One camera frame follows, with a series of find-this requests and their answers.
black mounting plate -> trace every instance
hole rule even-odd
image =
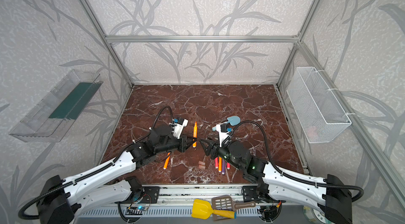
[[[149,195],[150,198],[145,195],[139,203],[156,204],[158,202],[158,198],[159,198],[160,187],[159,186],[144,186],[143,188],[145,190],[144,193],[146,195]]]
[[[257,195],[257,186],[242,186],[242,195],[244,202],[255,201],[256,203],[263,203]]]

floor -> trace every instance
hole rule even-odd
[[[183,133],[192,135],[197,121],[198,137],[217,138],[211,127],[227,117],[237,115],[243,120],[262,124],[269,139],[270,152],[276,165],[303,173],[298,154],[281,110],[273,85],[138,85],[135,86],[124,113],[119,120],[113,138],[103,158],[108,161],[118,151],[148,133],[156,114],[169,105],[176,117],[189,120]],[[164,113],[159,123],[168,123],[170,116]],[[244,124],[234,134],[235,139],[250,149],[253,155],[267,159],[263,136],[254,125]],[[164,160],[160,154],[156,160]],[[198,162],[205,162],[205,170]],[[214,161],[205,156],[200,144],[185,153],[175,151],[167,170],[164,162],[153,162],[120,177],[136,176],[142,184],[166,183],[247,183],[242,172],[231,167],[225,175],[215,169]]]

yellow toy shovel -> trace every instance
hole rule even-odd
[[[211,204],[208,201],[200,200],[200,199],[194,200],[193,211],[191,213],[191,217],[206,220],[213,213],[216,215],[224,216],[224,217],[231,218],[231,219],[236,218],[236,212],[234,212],[234,211],[212,209]]]

gray wall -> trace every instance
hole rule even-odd
[[[130,93],[77,0],[0,0],[0,222],[52,176],[96,164]],[[104,81],[58,143],[25,143],[8,132],[72,69]]]
[[[405,0],[323,0],[303,39],[402,177],[404,9]],[[281,92],[314,175],[337,174],[365,189],[353,208],[355,223],[405,223],[405,213],[350,129],[330,143],[308,144],[286,94],[298,66],[308,66],[300,53]]]
[[[89,2],[109,35],[296,35],[312,0]],[[115,49],[136,83],[274,83],[291,46],[123,43]]]

green strip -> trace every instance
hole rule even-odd
[[[101,83],[79,83],[49,116],[50,119],[77,119]]]

